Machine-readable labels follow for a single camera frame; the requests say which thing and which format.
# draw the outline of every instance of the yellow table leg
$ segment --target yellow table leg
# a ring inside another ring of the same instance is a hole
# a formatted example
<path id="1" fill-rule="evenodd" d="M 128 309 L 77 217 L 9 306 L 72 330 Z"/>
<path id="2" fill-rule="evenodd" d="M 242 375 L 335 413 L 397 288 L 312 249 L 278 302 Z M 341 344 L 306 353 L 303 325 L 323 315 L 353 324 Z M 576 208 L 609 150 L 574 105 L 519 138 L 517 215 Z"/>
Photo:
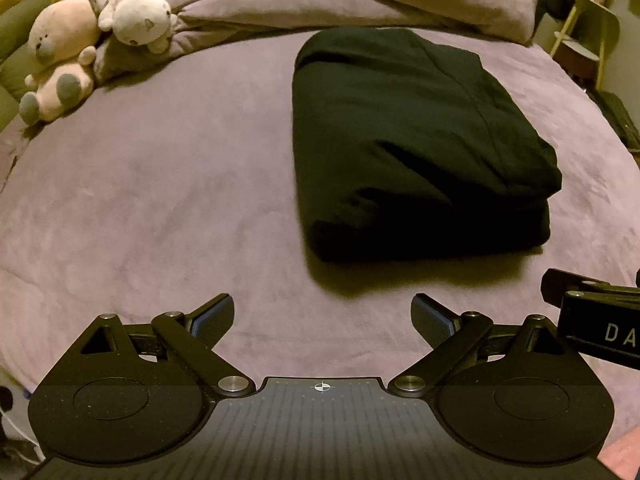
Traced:
<path id="1" fill-rule="evenodd" d="M 566 21 L 564 22 L 564 26 L 562 27 L 562 30 L 560 31 L 560 35 L 558 36 L 558 39 L 556 40 L 556 42 L 554 43 L 553 48 L 551 49 L 551 52 L 549 53 L 549 55 L 553 58 L 553 56 L 556 55 L 556 51 L 558 50 L 558 47 L 560 47 L 560 44 L 564 41 L 564 37 L 570 33 L 570 29 L 572 30 L 574 25 L 575 25 L 575 21 L 578 19 L 578 3 L 576 2 L 576 4 L 571 8 L 571 12 L 569 12 L 569 16 L 567 17 Z"/>
<path id="2" fill-rule="evenodd" d="M 607 41 L 607 15 L 602 13 L 600 22 L 600 52 L 598 53 L 598 76 L 596 77 L 596 90 L 602 86 L 602 75 L 604 74 L 604 55 Z"/>

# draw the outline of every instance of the silver bolt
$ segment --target silver bolt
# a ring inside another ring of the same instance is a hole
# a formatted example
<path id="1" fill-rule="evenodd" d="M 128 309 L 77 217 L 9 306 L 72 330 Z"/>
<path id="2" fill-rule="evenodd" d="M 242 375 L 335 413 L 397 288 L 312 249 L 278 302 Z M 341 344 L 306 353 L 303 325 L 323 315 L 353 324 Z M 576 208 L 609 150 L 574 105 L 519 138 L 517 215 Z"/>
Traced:
<path id="1" fill-rule="evenodd" d="M 237 375 L 229 375 L 218 381 L 218 387 L 226 392 L 239 392 L 249 386 L 249 380 L 246 377 Z"/>
<path id="2" fill-rule="evenodd" d="M 415 375 L 403 375 L 394 380 L 394 385 L 403 392 L 419 392 L 427 384 L 424 379 Z"/>

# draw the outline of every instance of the wall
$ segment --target wall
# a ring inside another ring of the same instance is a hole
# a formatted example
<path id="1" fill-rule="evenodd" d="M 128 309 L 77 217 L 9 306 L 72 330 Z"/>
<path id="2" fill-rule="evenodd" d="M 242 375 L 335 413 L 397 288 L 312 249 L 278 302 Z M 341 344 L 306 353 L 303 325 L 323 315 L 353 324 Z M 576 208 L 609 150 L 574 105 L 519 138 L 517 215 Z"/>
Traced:
<path id="1" fill-rule="evenodd" d="M 620 30 L 610 28 L 609 53 L 602 89 L 613 92 L 625 104 L 629 115 L 640 128 L 640 0 L 611 0 L 607 6 L 618 16 Z M 596 20 L 586 14 L 589 33 Z"/>

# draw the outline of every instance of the plush toy foot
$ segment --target plush toy foot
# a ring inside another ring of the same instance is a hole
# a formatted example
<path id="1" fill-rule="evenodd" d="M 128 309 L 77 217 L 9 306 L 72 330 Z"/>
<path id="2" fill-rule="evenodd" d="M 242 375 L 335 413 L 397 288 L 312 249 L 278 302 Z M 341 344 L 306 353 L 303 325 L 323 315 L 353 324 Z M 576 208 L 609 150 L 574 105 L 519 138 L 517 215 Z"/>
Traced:
<path id="1" fill-rule="evenodd" d="M 27 92 L 20 99 L 20 107 L 18 108 L 20 117 L 27 123 L 27 126 L 33 126 L 40 120 L 40 103 L 36 94 Z"/>
<path id="2" fill-rule="evenodd" d="M 80 80 L 73 74 L 61 75 L 56 83 L 56 93 L 67 110 L 78 106 L 82 98 Z"/>

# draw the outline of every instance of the white plush toy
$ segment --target white plush toy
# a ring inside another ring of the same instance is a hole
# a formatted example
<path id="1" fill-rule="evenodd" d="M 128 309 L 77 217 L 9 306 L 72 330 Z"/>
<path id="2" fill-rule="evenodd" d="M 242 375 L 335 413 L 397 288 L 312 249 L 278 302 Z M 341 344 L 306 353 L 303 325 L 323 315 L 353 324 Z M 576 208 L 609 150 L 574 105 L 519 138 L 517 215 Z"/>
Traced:
<path id="1" fill-rule="evenodd" d="M 160 54 L 169 47 L 177 16 L 165 0 L 91 0 L 99 13 L 98 26 L 133 46 L 147 45 Z"/>

